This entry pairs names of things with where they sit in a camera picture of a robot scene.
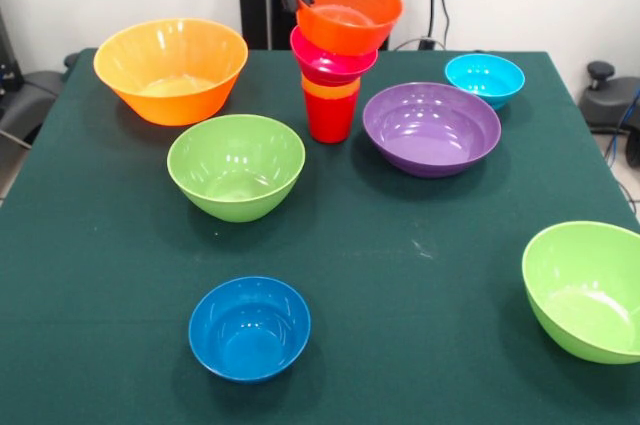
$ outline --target bowl rim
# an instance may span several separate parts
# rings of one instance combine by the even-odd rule
[[[300,145],[300,150],[302,151],[302,157],[300,159],[300,163],[298,164],[295,173],[292,174],[291,178],[289,180],[287,180],[283,185],[280,185],[279,187],[264,193],[262,195],[257,195],[255,197],[251,197],[251,198],[244,198],[242,200],[220,200],[217,198],[212,198],[209,197],[207,195],[202,195],[200,193],[194,192],[192,191],[189,187],[183,185],[178,179],[177,177],[174,175],[173,170],[171,168],[171,156],[174,153],[175,148],[177,147],[177,143],[183,139],[185,136],[187,136],[189,133],[191,133],[193,130],[195,130],[196,128],[199,127],[205,127],[207,125],[209,125],[211,122],[217,120],[217,121],[223,121],[223,120],[244,120],[244,119],[251,119],[251,120],[262,120],[262,121],[268,121],[268,122],[272,122],[277,124],[278,126],[283,127],[285,130],[287,130],[288,133],[290,133],[291,135],[293,135],[296,138],[296,143],[298,143],[298,145]],[[275,195],[279,192],[281,192],[283,189],[287,188],[289,185],[291,185],[292,183],[294,183],[298,177],[300,176],[300,172],[302,171],[302,168],[304,167],[305,161],[307,158],[307,151],[305,149],[304,146],[304,142],[302,141],[302,139],[300,138],[300,135],[298,135],[295,130],[293,130],[290,126],[288,126],[287,124],[276,120],[274,118],[271,117],[265,117],[263,115],[255,115],[255,114],[251,114],[251,113],[236,113],[236,114],[228,114],[228,115],[220,115],[218,117],[213,117],[213,118],[209,118],[208,120],[204,120],[200,123],[197,123],[189,128],[187,128],[184,132],[182,132],[180,135],[178,135],[178,137],[173,141],[173,143],[171,144],[171,147],[169,147],[169,151],[167,152],[167,158],[166,158],[166,163],[167,163],[167,169],[169,171],[169,176],[171,177],[171,179],[173,180],[173,182],[178,186],[178,188],[180,188],[181,190],[189,193],[190,195],[193,195],[194,197],[200,198],[202,200],[206,200],[208,202],[214,202],[214,203],[249,203],[249,202],[253,202],[256,200],[261,200],[263,198],[267,198],[270,197],[272,195]]]
[[[366,57],[367,55],[373,55],[373,57],[372,57],[372,60],[371,60],[370,64],[368,64],[366,67],[364,67],[363,69],[358,70],[356,72],[327,72],[327,71],[323,71],[323,70],[317,70],[311,64],[311,62],[309,60],[305,60],[304,57],[302,57],[300,54],[297,53],[296,47],[293,46],[294,36],[296,36],[296,35],[302,37],[302,39],[304,41],[308,42],[314,48],[325,52],[327,55],[333,55],[335,57],[347,57],[347,58],[360,58],[360,57]],[[351,75],[360,75],[360,76],[362,76],[362,75],[364,75],[365,73],[367,73],[369,70],[371,70],[374,67],[374,65],[378,61],[378,55],[379,55],[378,49],[375,49],[372,52],[364,53],[362,55],[340,55],[339,53],[328,52],[328,51],[323,50],[322,48],[318,47],[317,45],[315,45],[310,40],[308,40],[307,37],[305,37],[304,34],[302,33],[302,30],[300,29],[300,25],[296,25],[291,30],[291,34],[289,34],[289,45],[291,46],[291,51],[293,52],[294,56],[301,63],[303,63],[304,65],[306,65],[309,68],[313,68],[314,70],[318,71],[319,73],[322,73],[323,75],[332,75],[332,76],[335,76],[335,77],[349,77]]]
[[[468,160],[462,161],[462,162],[451,162],[451,163],[446,163],[446,164],[433,164],[433,163],[426,163],[426,162],[416,162],[414,160],[410,160],[408,158],[405,158],[401,155],[398,155],[397,153],[393,153],[391,151],[389,151],[387,149],[387,147],[384,146],[384,143],[381,142],[378,137],[376,137],[372,131],[369,129],[369,127],[367,126],[367,120],[366,120],[366,116],[367,116],[367,109],[369,108],[369,106],[371,105],[371,103],[373,103],[373,101],[379,96],[382,95],[383,93],[387,93],[390,90],[396,89],[396,88],[404,88],[404,87],[408,87],[408,86],[413,86],[413,85],[430,85],[430,86],[437,86],[437,87],[442,87],[442,88],[448,88],[451,90],[455,90],[456,92],[460,92],[460,93],[464,93],[470,97],[473,97],[473,100],[476,101],[476,103],[478,104],[478,106],[480,107],[484,107],[485,110],[489,111],[490,115],[492,116],[492,119],[495,120],[495,123],[498,125],[498,134],[496,136],[496,139],[494,141],[494,143],[491,144],[490,147],[487,147],[487,149],[481,153],[478,156],[475,156],[473,158],[470,158]],[[450,167],[457,167],[457,166],[462,166],[462,165],[467,165],[467,164],[472,164],[474,162],[476,162],[477,160],[480,160],[484,157],[486,157],[487,155],[489,155],[498,145],[498,143],[500,143],[500,138],[502,137],[502,123],[500,123],[500,118],[498,117],[498,114],[496,113],[496,111],[484,100],[482,100],[481,98],[479,98],[478,96],[474,95],[473,93],[469,93],[461,88],[458,87],[454,87],[452,85],[446,85],[444,83],[438,83],[438,82],[406,82],[406,83],[399,83],[397,85],[393,85],[391,87],[387,87],[384,90],[381,90],[380,92],[376,93],[373,97],[371,97],[369,99],[369,101],[367,102],[367,104],[364,106],[364,109],[362,111],[362,124],[364,126],[365,132],[367,133],[367,135],[369,136],[369,138],[373,141],[373,143],[381,148],[382,150],[385,151],[385,153],[388,153],[389,155],[392,155],[394,157],[399,158],[400,160],[403,160],[406,163],[410,163],[413,165],[417,165],[420,167],[434,167],[434,168],[450,168]]]
[[[106,80],[104,78],[104,75],[100,72],[100,67],[98,66],[98,60],[99,57],[102,55],[102,53],[104,53],[104,49],[106,48],[106,46],[108,44],[110,44],[111,42],[115,41],[116,39],[118,39],[120,36],[125,35],[129,32],[131,32],[132,30],[135,30],[137,28],[143,28],[143,27],[148,27],[150,25],[153,24],[157,24],[157,23],[167,23],[167,22],[199,22],[199,23],[206,23],[208,25],[215,25],[219,28],[225,29],[226,31],[230,32],[232,35],[234,35],[236,38],[240,39],[240,42],[242,43],[242,50],[243,50],[243,58],[242,61],[240,63],[240,65],[237,67],[237,69],[233,70],[233,73],[230,73],[229,76],[227,78],[225,78],[222,81],[216,82],[213,85],[209,86],[209,87],[205,87],[202,90],[199,90],[198,92],[195,93],[174,93],[174,94],[169,94],[169,95],[163,95],[161,97],[153,97],[153,96],[149,96],[149,95],[142,95],[139,93],[139,91],[133,91],[133,90],[129,90],[129,89],[125,89],[125,88],[119,88],[119,87],[115,87],[113,86],[108,80]],[[177,97],[187,97],[187,96],[191,96],[191,95],[198,95],[200,93],[204,93],[204,92],[208,92],[210,90],[213,90],[215,88],[220,87],[221,85],[224,85],[226,83],[228,83],[229,81],[233,80],[244,68],[244,66],[247,64],[247,60],[249,58],[249,46],[247,45],[247,41],[244,39],[244,37],[242,35],[240,35],[237,31],[235,31],[233,28],[224,25],[220,22],[216,22],[214,20],[207,20],[204,18],[195,18],[195,17],[175,17],[175,18],[159,18],[159,19],[155,19],[155,20],[147,20],[146,22],[141,22],[141,23],[136,23],[134,25],[131,25],[127,28],[124,28],[114,34],[112,34],[111,36],[109,36],[109,38],[107,38],[104,42],[102,42],[102,44],[98,47],[98,50],[96,51],[95,55],[93,56],[93,70],[95,72],[95,74],[98,76],[98,78],[105,84],[107,85],[109,88],[116,90],[118,92],[121,93],[126,93],[127,95],[133,95],[136,97],[144,97],[144,98],[155,98],[155,99],[163,99],[163,98],[177,98]]]
[[[508,60],[504,57],[501,57],[499,55],[493,55],[491,53],[463,53],[458,55],[457,57],[453,57],[451,60],[449,60],[447,62],[447,64],[444,67],[444,74],[447,77],[447,80],[452,83],[453,85],[455,85],[455,80],[452,79],[451,74],[449,73],[449,66],[452,65],[453,63],[455,63],[456,61],[460,61],[462,59],[464,59],[465,57],[490,57],[491,59],[495,59],[504,63],[509,64],[509,66],[513,67],[518,74],[520,75],[520,85],[518,87],[516,87],[515,90],[512,90],[508,93],[486,93],[486,92],[477,92],[477,91],[471,91],[471,90],[466,90],[464,88],[460,88],[456,85],[456,88],[460,88],[461,90],[465,90],[467,93],[471,93],[473,95],[477,95],[479,97],[487,97],[487,98],[505,98],[505,97],[510,97],[515,95],[516,93],[518,93],[520,90],[522,90],[522,88],[524,87],[524,84],[526,82],[526,76],[524,74],[524,72],[522,71],[522,69],[516,65],[515,63],[513,63],[511,60]]]
[[[625,235],[630,235],[636,239],[640,239],[640,234],[633,232],[632,230],[629,230],[627,228],[624,227],[620,227],[618,225],[613,225],[611,223],[606,223],[606,222],[598,222],[598,221],[594,221],[594,220],[571,220],[571,221],[567,221],[567,222],[560,222],[560,223],[556,223],[553,225],[550,225],[542,230],[540,230],[538,233],[536,233],[533,238],[531,238],[531,240],[529,240],[529,242],[527,243],[527,246],[524,249],[524,253],[522,254],[522,278],[524,281],[524,285],[525,285],[525,290],[527,292],[527,294],[529,295],[529,297],[531,298],[531,300],[533,301],[533,303],[538,307],[538,309],[545,315],[545,317],[547,317],[551,322],[553,322],[553,324],[558,327],[560,330],[562,330],[563,332],[565,332],[567,335],[579,340],[580,342],[588,345],[589,347],[592,347],[598,351],[604,352],[604,353],[612,353],[612,354],[616,354],[616,355],[620,355],[620,356],[624,356],[624,357],[630,357],[630,358],[638,358],[640,359],[640,348],[635,351],[635,352],[630,352],[628,350],[623,351],[623,350],[617,350],[614,348],[603,348],[601,345],[598,345],[596,343],[594,343],[591,340],[587,340],[583,337],[581,337],[579,334],[572,332],[571,330],[568,330],[566,327],[564,327],[563,325],[559,324],[554,318],[552,318],[549,313],[547,313],[547,310],[544,306],[542,306],[542,304],[540,303],[539,297],[537,297],[537,294],[534,293],[532,290],[533,288],[530,286],[530,281],[528,279],[528,274],[527,274],[527,270],[528,270],[528,266],[527,266],[527,257],[529,255],[529,252],[531,251],[531,248],[533,247],[533,245],[535,244],[535,242],[537,242],[542,236],[546,235],[547,233],[556,230],[558,228],[567,228],[567,227],[574,227],[574,226],[583,226],[583,225],[595,225],[597,227],[600,228],[608,228],[611,230],[615,230],[616,232],[620,232],[620,233],[624,233]]]
[[[302,303],[302,306],[303,306],[304,311],[305,311],[305,315],[307,317],[307,326],[306,326],[306,329],[304,330],[305,337],[304,337],[304,339],[302,341],[302,344],[300,345],[299,349],[286,362],[284,362],[284,364],[282,366],[280,366],[276,371],[267,373],[265,375],[260,375],[260,376],[257,376],[257,377],[240,378],[240,377],[234,377],[232,375],[225,374],[225,373],[221,372],[220,370],[217,370],[215,367],[211,366],[210,364],[205,363],[205,361],[202,360],[200,355],[196,352],[196,347],[193,346],[193,338],[192,338],[192,335],[191,335],[191,330],[193,328],[193,320],[194,320],[196,311],[198,309],[200,309],[200,307],[203,306],[204,302],[209,298],[210,295],[213,295],[214,293],[216,293],[220,289],[226,288],[228,286],[231,286],[234,283],[244,282],[244,281],[247,281],[247,280],[264,280],[264,281],[268,281],[268,282],[277,283],[277,284],[283,286],[284,288],[288,289],[294,296],[296,296],[300,300],[300,303]],[[200,362],[200,364],[204,368],[206,368],[210,372],[218,375],[219,377],[225,378],[227,380],[232,380],[232,381],[235,381],[235,382],[257,382],[257,381],[261,381],[261,380],[266,380],[267,378],[270,378],[270,377],[273,377],[273,376],[277,375],[278,373],[280,373],[283,370],[285,370],[287,367],[289,367],[293,362],[295,362],[298,359],[300,354],[306,348],[307,343],[309,343],[309,338],[310,337],[311,337],[311,312],[309,311],[309,305],[305,301],[304,297],[300,294],[300,292],[298,292],[295,288],[293,288],[288,283],[286,283],[286,282],[284,282],[282,280],[278,280],[277,278],[267,277],[267,276],[264,276],[264,275],[248,275],[248,276],[236,277],[236,278],[233,278],[231,280],[227,280],[227,281],[217,285],[213,289],[209,290],[209,292],[207,292],[204,295],[204,297],[202,297],[200,299],[198,304],[194,307],[193,311],[191,312],[191,317],[189,318],[189,347],[191,348],[191,352],[196,357],[198,362]]]
[[[389,25],[393,25],[394,23],[397,23],[398,19],[402,16],[402,14],[404,13],[404,0],[398,0],[399,4],[400,4],[400,13],[398,14],[398,16],[393,19],[393,20],[389,20],[387,22],[384,23],[376,23],[373,25],[357,25],[357,24],[353,24],[353,23],[344,23],[341,22],[340,20],[335,20],[332,18],[327,18],[323,15],[317,15],[315,12],[313,12],[313,5],[311,4],[309,5],[308,3],[306,3],[304,0],[298,0],[298,4],[300,6],[300,9],[302,9],[305,12],[309,12],[311,11],[311,13],[313,13],[316,16],[319,16],[320,18],[322,18],[323,20],[327,20],[328,22],[334,24],[334,25],[340,25],[346,28],[353,28],[353,29],[362,29],[362,30],[382,30],[386,27],[388,27]]]

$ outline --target green tablecloth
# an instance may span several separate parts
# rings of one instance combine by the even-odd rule
[[[280,119],[307,163],[248,224],[181,195],[165,156],[181,129],[138,118],[81,55],[0,209],[0,422],[22,424],[629,424],[640,368],[560,350],[525,299],[527,241],[556,222],[638,230],[551,61],[506,56],[527,84],[496,150],[466,173],[410,177],[365,136],[313,142],[288,52],[252,52],[224,113]],[[384,87],[444,81],[446,53],[383,53]],[[232,277],[265,274],[311,308],[300,359],[257,386],[192,357],[191,311]]]

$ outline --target floor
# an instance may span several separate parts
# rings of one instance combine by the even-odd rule
[[[594,139],[598,143],[600,150],[604,153],[611,137],[609,135],[594,135]],[[611,167],[611,171],[616,179],[627,188],[633,200],[638,201],[638,203],[635,204],[637,209],[636,217],[638,217],[638,221],[640,221],[640,170],[631,169],[624,159],[626,138],[619,137],[618,140],[618,153],[616,155],[616,160]],[[20,173],[23,163],[28,157],[28,152],[13,144],[2,147],[0,150],[2,151],[0,154],[1,206],[4,198],[10,193],[11,186],[13,185],[17,175]]]

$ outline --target magenta bowl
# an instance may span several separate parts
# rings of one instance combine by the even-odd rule
[[[327,52],[305,38],[296,26],[291,31],[291,50],[300,70],[314,83],[325,86],[346,85],[367,73],[378,59],[378,51],[346,56]]]
[[[417,177],[460,173],[486,157],[501,134],[481,98],[440,83],[404,83],[374,96],[364,128],[382,155]]]

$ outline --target plastic bowl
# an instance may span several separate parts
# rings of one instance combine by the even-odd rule
[[[524,73],[509,60],[486,53],[460,55],[447,63],[449,83],[473,93],[494,110],[502,108],[524,86]]]
[[[553,225],[527,245],[522,274],[533,313],[567,352],[640,361],[640,235],[599,222]]]
[[[440,83],[405,83],[374,96],[364,128],[399,169],[417,177],[460,173],[500,140],[493,109],[475,95]]]
[[[402,0],[298,0],[300,31],[317,47],[339,55],[377,50],[402,14]]]
[[[366,55],[337,55],[316,47],[295,27],[291,32],[291,50],[300,70],[318,85],[337,86],[354,82],[367,73],[378,59],[378,50]]]
[[[225,115],[182,133],[169,149],[173,181],[197,207],[227,222],[273,210],[293,188],[305,161],[300,137],[258,115]]]
[[[220,23],[156,20],[102,44],[94,69],[138,115],[158,125],[190,125],[214,115],[247,62],[247,44]]]
[[[223,283],[196,306],[189,344],[198,361],[235,382],[267,380],[291,365],[311,334],[304,299],[289,285],[267,277]]]

